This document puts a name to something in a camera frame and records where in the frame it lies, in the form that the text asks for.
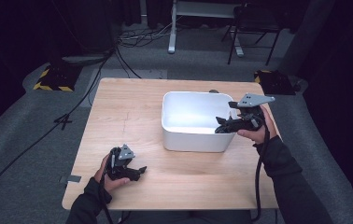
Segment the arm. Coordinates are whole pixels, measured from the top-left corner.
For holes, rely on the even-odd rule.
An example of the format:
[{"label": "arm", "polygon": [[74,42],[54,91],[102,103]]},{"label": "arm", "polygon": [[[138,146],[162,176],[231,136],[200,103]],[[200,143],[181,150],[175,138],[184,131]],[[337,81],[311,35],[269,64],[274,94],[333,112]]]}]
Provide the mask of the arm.
[{"label": "arm", "polygon": [[[101,181],[108,157],[109,155],[106,155],[103,158],[100,169],[98,169],[95,176],[90,179],[84,189],[84,193],[80,194],[72,204],[66,223],[97,223],[97,216],[103,208],[101,205],[101,198],[99,196],[99,183]],[[110,196],[111,190],[125,185],[130,181],[129,178],[111,180],[108,175],[105,175],[104,179],[104,197],[106,203],[110,203],[112,200],[112,197]]]},{"label": "arm", "polygon": [[[275,125],[267,110],[261,106],[270,132],[268,148],[263,155],[266,174],[273,179],[275,197],[286,223],[332,223],[326,208],[302,175],[302,168],[292,157],[276,133]],[[261,153],[264,126],[256,132],[239,130],[238,134],[255,141]]]}]

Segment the black chair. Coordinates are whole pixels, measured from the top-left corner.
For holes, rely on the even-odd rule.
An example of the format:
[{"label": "black chair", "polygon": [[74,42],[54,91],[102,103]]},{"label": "black chair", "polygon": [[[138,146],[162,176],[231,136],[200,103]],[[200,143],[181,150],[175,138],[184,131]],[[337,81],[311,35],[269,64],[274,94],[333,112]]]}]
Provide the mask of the black chair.
[{"label": "black chair", "polygon": [[[247,3],[243,1],[241,6],[235,7],[234,11],[234,20],[233,23],[229,25],[228,30],[222,38],[222,41],[225,39],[226,35],[233,33],[233,42],[230,48],[229,60],[227,64],[230,64],[232,59],[234,42],[238,34],[254,34],[261,35],[259,39],[253,45],[242,45],[244,48],[267,48],[271,49],[269,56],[266,61],[266,65],[269,64],[270,58],[272,57],[275,43],[278,39],[279,33],[281,32],[282,25],[280,19],[278,19],[275,13],[272,10],[272,6],[269,6],[265,3]],[[257,46],[257,44],[263,39],[263,37],[268,34],[275,34],[275,39],[273,45],[269,46]]]}]

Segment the black curtain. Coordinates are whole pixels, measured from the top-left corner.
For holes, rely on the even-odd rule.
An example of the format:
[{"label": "black curtain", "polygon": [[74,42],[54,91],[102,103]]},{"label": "black curtain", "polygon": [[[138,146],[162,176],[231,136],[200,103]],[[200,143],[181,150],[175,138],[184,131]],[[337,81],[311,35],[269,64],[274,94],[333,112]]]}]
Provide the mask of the black curtain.
[{"label": "black curtain", "polygon": [[336,1],[298,76],[304,99],[331,154],[353,188],[353,4]]}]

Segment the white bowl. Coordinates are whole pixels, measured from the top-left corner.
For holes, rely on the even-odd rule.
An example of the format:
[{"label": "white bowl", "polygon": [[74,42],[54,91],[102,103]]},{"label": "white bowl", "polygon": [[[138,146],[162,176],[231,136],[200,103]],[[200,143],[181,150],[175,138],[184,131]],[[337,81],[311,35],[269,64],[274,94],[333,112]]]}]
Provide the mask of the white bowl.
[{"label": "white bowl", "polygon": [[223,93],[170,91],[162,100],[163,145],[168,150],[223,152],[235,133],[215,133],[216,117],[237,119]]}]

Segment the gray floor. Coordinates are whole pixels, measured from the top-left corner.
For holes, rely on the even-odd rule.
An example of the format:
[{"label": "gray floor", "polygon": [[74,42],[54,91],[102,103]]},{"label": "gray floor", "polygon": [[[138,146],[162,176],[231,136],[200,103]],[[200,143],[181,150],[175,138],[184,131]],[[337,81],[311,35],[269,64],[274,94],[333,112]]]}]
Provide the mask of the gray floor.
[{"label": "gray floor", "polygon": [[[168,79],[250,82],[257,70],[277,69],[293,38],[287,30],[282,33],[268,66],[264,65],[268,49],[246,49],[245,57],[234,54],[232,63],[227,65],[232,41],[227,38],[220,42],[224,31],[205,27],[185,29],[177,34],[176,53],[172,55],[167,53],[168,35],[142,48],[120,47],[120,52],[133,69],[166,70]],[[0,171],[46,133],[55,119],[76,105],[98,66],[83,68],[73,92],[33,90],[46,64],[27,74],[23,82],[26,94],[0,118]],[[121,69],[121,66],[112,56],[104,69]],[[299,78],[290,80],[294,83]],[[304,80],[302,85],[304,90],[307,85]],[[302,92],[295,96],[275,95],[276,101],[270,107],[278,129],[334,223],[351,224],[352,188],[311,120]],[[57,127],[0,177],[0,223],[64,223],[68,211],[61,205],[64,184],[59,179],[71,172],[89,114],[89,107],[79,106],[65,130]],[[104,214],[98,219],[106,223]],[[274,222],[274,212],[265,210],[257,223]],[[284,223],[282,217],[278,223]]]}]

